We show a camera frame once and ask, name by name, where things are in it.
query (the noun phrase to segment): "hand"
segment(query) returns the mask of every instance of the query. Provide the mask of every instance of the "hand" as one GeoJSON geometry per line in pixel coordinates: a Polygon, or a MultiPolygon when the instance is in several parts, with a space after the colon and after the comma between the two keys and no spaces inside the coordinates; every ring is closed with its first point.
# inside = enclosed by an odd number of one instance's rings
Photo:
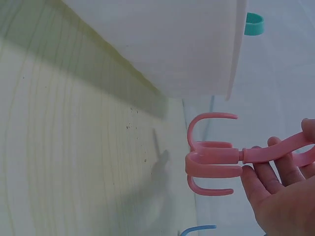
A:
{"type": "MultiPolygon", "coordinates": [[[[315,143],[315,119],[304,119],[302,130],[315,143]]],[[[278,142],[272,137],[268,146],[278,142]]],[[[275,165],[281,183],[268,162],[243,167],[242,184],[258,224],[268,236],[315,235],[315,163],[297,168],[288,154],[275,165]]]]}

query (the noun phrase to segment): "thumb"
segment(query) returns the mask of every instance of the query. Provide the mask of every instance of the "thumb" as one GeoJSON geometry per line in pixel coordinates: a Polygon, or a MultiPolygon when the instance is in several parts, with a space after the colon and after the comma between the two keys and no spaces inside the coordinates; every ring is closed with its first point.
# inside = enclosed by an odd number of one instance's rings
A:
{"type": "Polygon", "coordinates": [[[315,119],[303,119],[302,123],[302,130],[305,137],[315,143],[315,119]]]}

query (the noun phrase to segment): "pink hanger hook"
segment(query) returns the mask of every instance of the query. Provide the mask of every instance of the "pink hanger hook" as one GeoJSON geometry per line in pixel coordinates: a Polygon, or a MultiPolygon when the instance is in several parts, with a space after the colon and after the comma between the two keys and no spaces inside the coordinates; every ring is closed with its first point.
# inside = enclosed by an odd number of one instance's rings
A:
{"type": "MultiPolygon", "coordinates": [[[[303,133],[295,134],[282,142],[265,148],[244,148],[239,151],[232,144],[226,142],[196,142],[192,138],[192,130],[196,123],[206,118],[230,118],[237,119],[236,115],[229,113],[203,113],[194,118],[187,131],[187,140],[190,153],[185,158],[187,181],[189,187],[195,193],[206,196],[223,196],[233,193],[233,189],[204,189],[196,185],[193,177],[200,178],[231,178],[242,174],[242,168],[238,165],[218,165],[259,163],[276,160],[294,150],[313,144],[306,140],[303,133]]],[[[294,163],[301,167],[315,161],[315,147],[305,153],[292,154],[294,163]]]]}

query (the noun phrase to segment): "finger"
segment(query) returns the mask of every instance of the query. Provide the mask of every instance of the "finger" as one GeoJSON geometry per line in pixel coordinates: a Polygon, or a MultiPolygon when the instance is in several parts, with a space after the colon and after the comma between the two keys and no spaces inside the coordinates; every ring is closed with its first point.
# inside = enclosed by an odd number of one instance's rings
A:
{"type": "Polygon", "coordinates": [[[310,165],[300,167],[300,171],[302,172],[305,178],[315,176],[315,163],[311,163],[310,165]]]}
{"type": "Polygon", "coordinates": [[[260,179],[261,183],[265,186],[269,193],[277,193],[284,186],[279,182],[274,170],[269,162],[253,164],[254,170],[260,179]]]}
{"type": "Polygon", "coordinates": [[[303,119],[302,123],[302,130],[305,137],[315,143],[315,119],[303,119]]]}
{"type": "MultiPolygon", "coordinates": [[[[271,137],[268,139],[268,146],[270,147],[280,142],[281,140],[279,138],[271,137]]],[[[279,172],[281,182],[284,186],[304,180],[299,168],[297,168],[297,166],[293,163],[291,153],[275,160],[274,162],[279,172]]]]}
{"type": "Polygon", "coordinates": [[[254,211],[257,211],[259,205],[270,196],[270,193],[258,179],[255,171],[250,166],[243,166],[241,181],[247,196],[254,211]]]}

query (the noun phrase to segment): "white plastic container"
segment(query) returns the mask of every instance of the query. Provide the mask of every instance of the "white plastic container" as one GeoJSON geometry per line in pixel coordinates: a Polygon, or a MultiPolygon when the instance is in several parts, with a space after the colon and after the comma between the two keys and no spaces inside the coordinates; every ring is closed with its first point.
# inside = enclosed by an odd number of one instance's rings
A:
{"type": "Polygon", "coordinates": [[[247,0],[64,0],[164,94],[229,96],[247,0]]]}

